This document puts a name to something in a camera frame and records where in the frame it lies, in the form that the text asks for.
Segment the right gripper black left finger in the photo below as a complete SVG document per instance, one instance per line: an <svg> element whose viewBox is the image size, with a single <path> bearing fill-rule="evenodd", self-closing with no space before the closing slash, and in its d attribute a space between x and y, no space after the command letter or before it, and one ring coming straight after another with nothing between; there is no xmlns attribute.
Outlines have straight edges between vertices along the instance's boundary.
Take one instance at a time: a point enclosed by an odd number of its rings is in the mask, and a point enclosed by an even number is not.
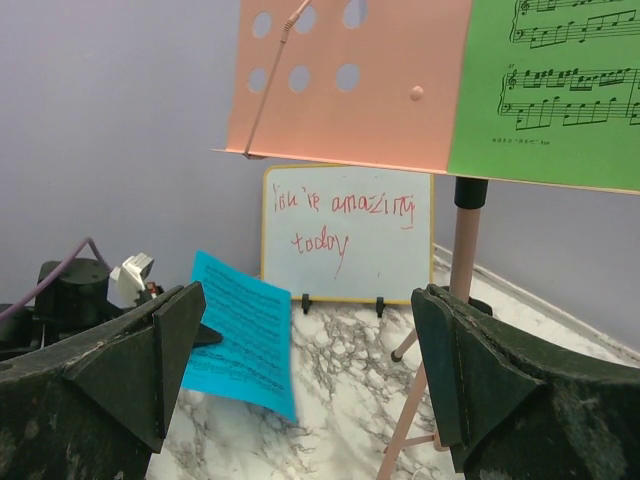
<svg viewBox="0 0 640 480"><path fill-rule="evenodd" d="M205 310L199 282L1 364L4 479L142 479Z"/></svg>

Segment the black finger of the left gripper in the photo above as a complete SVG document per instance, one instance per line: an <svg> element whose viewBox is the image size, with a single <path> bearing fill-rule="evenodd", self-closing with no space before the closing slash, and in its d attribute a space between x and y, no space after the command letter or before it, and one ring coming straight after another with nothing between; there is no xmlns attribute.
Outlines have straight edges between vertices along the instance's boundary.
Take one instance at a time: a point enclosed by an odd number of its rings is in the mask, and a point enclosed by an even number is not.
<svg viewBox="0 0 640 480"><path fill-rule="evenodd" d="M196 335L194 337L194 346L210 346L217 345L223 341L223 335L218 331L206 326L205 324L199 324Z"/></svg>

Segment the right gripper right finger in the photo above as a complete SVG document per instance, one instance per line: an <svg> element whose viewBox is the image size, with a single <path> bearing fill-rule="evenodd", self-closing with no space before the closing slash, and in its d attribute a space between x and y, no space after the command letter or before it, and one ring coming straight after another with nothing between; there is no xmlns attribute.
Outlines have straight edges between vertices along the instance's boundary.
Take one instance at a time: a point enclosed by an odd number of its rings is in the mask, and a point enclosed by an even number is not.
<svg viewBox="0 0 640 480"><path fill-rule="evenodd" d="M411 296L442 444L468 479L635 479L639 372L430 285Z"/></svg>

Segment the blue sheet music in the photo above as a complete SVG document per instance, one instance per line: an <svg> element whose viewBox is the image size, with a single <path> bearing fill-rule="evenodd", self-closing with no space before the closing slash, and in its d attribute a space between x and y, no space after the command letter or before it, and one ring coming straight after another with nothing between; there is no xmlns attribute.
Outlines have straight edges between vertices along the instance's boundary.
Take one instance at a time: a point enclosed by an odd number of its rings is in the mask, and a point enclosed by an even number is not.
<svg viewBox="0 0 640 480"><path fill-rule="evenodd" d="M291 294L239 272L205 251L191 279L201 284L201 324L222 335L192 350L182 387L265 407L297 420L291 371Z"/></svg>

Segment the pink music stand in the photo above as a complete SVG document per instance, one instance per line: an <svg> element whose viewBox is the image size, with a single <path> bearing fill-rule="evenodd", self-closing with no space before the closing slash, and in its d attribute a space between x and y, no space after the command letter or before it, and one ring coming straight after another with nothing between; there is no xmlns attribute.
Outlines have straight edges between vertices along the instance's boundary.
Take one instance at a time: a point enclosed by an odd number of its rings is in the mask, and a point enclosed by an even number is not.
<svg viewBox="0 0 640 480"><path fill-rule="evenodd" d="M344 1L244 1L227 151L448 174L457 208L451 296L469 305L489 178L449 160L472 5L372 1L357 25ZM392 476L429 388L423 359L378 475Z"/></svg>

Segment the green sheet music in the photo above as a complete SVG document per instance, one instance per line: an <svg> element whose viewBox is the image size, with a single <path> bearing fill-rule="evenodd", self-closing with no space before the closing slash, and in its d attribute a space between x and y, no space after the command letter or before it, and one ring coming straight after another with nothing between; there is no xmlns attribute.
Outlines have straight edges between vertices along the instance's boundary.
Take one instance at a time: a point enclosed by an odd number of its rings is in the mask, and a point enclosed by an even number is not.
<svg viewBox="0 0 640 480"><path fill-rule="evenodd" d="M638 2L474 2L449 170L637 191Z"/></svg>

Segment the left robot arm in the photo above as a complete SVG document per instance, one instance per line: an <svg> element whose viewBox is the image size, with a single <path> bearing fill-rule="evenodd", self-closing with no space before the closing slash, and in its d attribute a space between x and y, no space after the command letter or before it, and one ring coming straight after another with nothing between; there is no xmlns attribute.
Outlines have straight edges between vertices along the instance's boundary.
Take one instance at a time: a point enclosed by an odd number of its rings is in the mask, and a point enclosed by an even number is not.
<svg viewBox="0 0 640 480"><path fill-rule="evenodd" d="M1 369L17 357L82 333L115 319L160 296L162 286L147 279L149 267L135 274L124 267L117 282L132 296L129 307L108 300L109 274L97 260L75 258L34 297L34 305L20 307L1 323Z"/></svg>

